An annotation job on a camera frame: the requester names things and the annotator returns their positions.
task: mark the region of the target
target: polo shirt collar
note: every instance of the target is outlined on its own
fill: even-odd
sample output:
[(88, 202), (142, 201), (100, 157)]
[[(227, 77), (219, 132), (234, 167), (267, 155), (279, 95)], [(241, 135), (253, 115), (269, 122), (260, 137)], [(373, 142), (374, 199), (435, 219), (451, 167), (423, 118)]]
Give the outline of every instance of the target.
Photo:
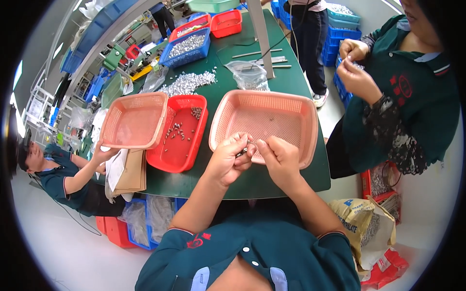
[[(404, 32), (410, 32), (411, 27), (408, 20), (406, 18), (398, 20), (397, 29)], [(403, 52), (403, 55), (406, 54), (413, 58), (415, 57), (414, 53)], [(423, 54), (422, 56), (414, 58), (414, 61), (425, 62), (436, 76), (442, 76), (450, 69), (450, 61), (447, 59), (445, 54), (440, 52)]]

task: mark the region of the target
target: hand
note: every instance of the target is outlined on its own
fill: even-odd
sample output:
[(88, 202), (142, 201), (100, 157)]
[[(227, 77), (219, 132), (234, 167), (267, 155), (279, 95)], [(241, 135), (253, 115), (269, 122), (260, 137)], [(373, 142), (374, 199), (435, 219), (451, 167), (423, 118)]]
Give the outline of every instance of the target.
[(99, 140), (96, 144), (96, 149), (94, 150), (94, 154), (92, 155), (91, 161), (97, 163), (98, 167), (101, 163), (108, 161), (114, 155), (118, 154), (120, 149), (109, 149), (108, 151), (104, 152), (100, 149), (103, 144), (103, 140)]
[(271, 136), (265, 141), (259, 139), (256, 145), (272, 181), (288, 195), (302, 179), (299, 172), (298, 148), (276, 136)]
[(336, 69), (348, 92), (356, 94), (370, 105), (382, 98), (382, 92), (372, 77), (364, 70), (358, 69), (346, 58)]
[(342, 60), (350, 57), (351, 61), (364, 60), (369, 53), (369, 46), (357, 40), (345, 39), (340, 46), (340, 57)]
[[(222, 141), (213, 152), (204, 175), (219, 181), (223, 187), (230, 186), (252, 164), (251, 158), (256, 148), (253, 144), (247, 144), (248, 139), (252, 140), (252, 136), (238, 132)], [(247, 152), (236, 158), (244, 148), (247, 148)]]

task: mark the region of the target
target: black pants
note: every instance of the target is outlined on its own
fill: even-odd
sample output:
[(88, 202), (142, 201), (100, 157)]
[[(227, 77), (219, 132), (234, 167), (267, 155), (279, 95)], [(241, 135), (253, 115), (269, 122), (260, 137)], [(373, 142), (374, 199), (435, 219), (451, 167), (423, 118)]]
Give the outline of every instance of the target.
[(336, 124), (325, 145), (329, 159), (330, 177), (338, 179), (357, 174), (350, 165), (350, 156), (346, 153), (343, 139), (343, 117)]
[(126, 202), (121, 195), (113, 199), (115, 203), (111, 204), (105, 196), (105, 186), (90, 181), (86, 200), (78, 211), (84, 210), (88, 213), (94, 213), (95, 216), (120, 216)]
[[(292, 24), (298, 45), (299, 64), (303, 72), (306, 72), (312, 91), (317, 95), (324, 95), (327, 92), (325, 85), (325, 75), (321, 59), (322, 47), (327, 38), (329, 18), (327, 10), (320, 12), (307, 11), (303, 14), (298, 7), (293, 5), (291, 9), (293, 15)], [(296, 56), (295, 36), (291, 34), (291, 48)]]
[[(250, 209), (248, 200), (223, 200), (210, 226), (222, 223), (231, 215)], [(288, 197), (257, 199), (254, 209), (284, 213), (292, 219), (302, 223), (301, 215), (295, 203)]]
[(158, 30), (160, 31), (160, 34), (162, 35), (163, 39), (167, 38), (167, 30), (165, 28), (165, 23), (168, 25), (168, 28), (171, 32), (175, 30), (175, 22), (173, 21), (173, 16), (170, 14), (170, 11), (168, 11), (166, 7), (162, 7), (162, 9), (152, 14), (152, 17), (154, 17), (155, 21), (157, 22)]

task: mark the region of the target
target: green plastic tray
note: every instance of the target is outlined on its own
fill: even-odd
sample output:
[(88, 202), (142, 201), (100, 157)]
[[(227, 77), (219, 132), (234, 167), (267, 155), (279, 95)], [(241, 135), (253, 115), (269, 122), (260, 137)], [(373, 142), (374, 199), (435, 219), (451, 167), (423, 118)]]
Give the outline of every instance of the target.
[(102, 108), (108, 109), (116, 98), (123, 96), (124, 83), (120, 73), (116, 73), (108, 87), (102, 92)]
[(240, 0), (188, 0), (186, 3), (192, 11), (220, 13), (236, 8)]

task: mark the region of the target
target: white shoe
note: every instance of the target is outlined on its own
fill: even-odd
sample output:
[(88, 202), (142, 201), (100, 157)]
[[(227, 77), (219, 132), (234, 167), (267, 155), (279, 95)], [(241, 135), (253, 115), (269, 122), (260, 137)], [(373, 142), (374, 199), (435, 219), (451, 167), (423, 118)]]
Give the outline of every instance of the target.
[(315, 106), (317, 108), (322, 107), (322, 105), (325, 103), (325, 100), (327, 99), (328, 96), (329, 96), (329, 90), (328, 89), (325, 92), (325, 95), (314, 94), (314, 96), (312, 98), (314, 99)]

